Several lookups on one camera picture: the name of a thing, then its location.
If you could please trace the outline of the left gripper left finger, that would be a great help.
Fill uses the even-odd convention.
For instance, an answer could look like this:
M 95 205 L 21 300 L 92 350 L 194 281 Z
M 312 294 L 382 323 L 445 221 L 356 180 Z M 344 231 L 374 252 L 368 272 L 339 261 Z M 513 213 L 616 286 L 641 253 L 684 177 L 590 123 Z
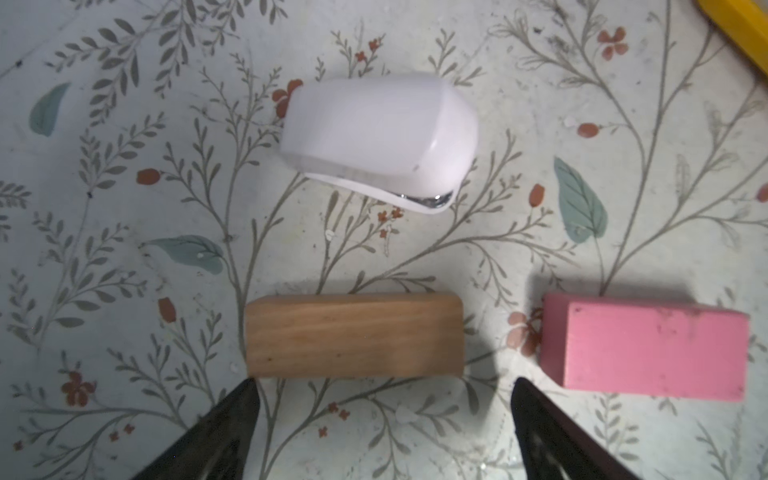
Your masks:
M 248 378 L 135 477 L 241 480 L 259 411 L 257 383 Z

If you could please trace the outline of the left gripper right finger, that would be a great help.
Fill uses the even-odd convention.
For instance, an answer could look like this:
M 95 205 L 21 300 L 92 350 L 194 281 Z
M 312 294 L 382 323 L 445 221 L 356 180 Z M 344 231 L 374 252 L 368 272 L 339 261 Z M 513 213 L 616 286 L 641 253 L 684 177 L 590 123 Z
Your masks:
M 638 479 L 524 377 L 514 383 L 511 412 L 529 479 Z

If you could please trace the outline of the plain wood rectangular block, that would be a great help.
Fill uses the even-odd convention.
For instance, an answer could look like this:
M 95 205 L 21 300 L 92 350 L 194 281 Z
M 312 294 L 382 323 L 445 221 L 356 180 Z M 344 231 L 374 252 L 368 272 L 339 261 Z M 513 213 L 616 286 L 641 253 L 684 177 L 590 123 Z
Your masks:
M 253 378 L 416 378 L 464 370 L 463 303 L 452 293 L 285 295 L 245 310 Z

